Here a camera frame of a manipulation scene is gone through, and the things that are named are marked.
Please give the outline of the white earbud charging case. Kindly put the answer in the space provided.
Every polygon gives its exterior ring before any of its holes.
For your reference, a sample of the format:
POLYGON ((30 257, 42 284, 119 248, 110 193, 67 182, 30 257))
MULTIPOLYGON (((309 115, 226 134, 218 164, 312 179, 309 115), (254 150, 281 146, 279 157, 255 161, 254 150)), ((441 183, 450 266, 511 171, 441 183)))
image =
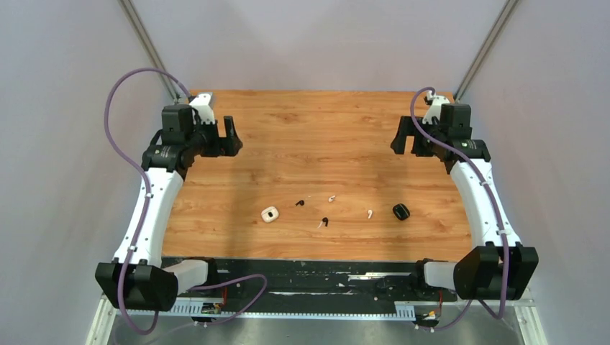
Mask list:
POLYGON ((277 220, 280 216, 278 209, 275 206, 269 206, 261 211, 261 219, 265 223, 271 223, 277 220))

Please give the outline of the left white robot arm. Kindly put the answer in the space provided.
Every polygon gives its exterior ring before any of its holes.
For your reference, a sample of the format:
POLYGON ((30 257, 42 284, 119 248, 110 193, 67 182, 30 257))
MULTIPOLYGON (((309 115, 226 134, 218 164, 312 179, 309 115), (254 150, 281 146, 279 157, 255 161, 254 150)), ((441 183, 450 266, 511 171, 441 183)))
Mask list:
POLYGON ((135 166, 142 180, 128 230, 112 261, 98 264, 95 272, 115 308, 169 311, 191 288, 204 297, 220 288, 220 277, 205 259, 163 267, 163 241, 174 202, 196 157, 234 157, 243 143, 231 116, 223 118, 224 137, 216 120, 204 120, 198 109, 186 104, 165 106, 161 118, 161 129, 135 166))

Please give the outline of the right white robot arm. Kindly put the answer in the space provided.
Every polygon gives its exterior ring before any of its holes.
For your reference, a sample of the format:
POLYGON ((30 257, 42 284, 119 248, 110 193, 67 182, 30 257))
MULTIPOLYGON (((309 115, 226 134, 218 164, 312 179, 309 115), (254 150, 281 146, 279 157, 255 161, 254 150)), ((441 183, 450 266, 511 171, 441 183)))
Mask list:
POLYGON ((445 165, 462 199, 473 248, 458 262, 419 260, 412 293, 429 300, 444 288, 465 300, 518 300, 539 263, 537 250, 523 245, 506 216, 487 145, 471 137, 470 106, 445 103, 437 109, 435 116, 402 116, 391 149, 404 154, 413 137, 412 154, 445 165))

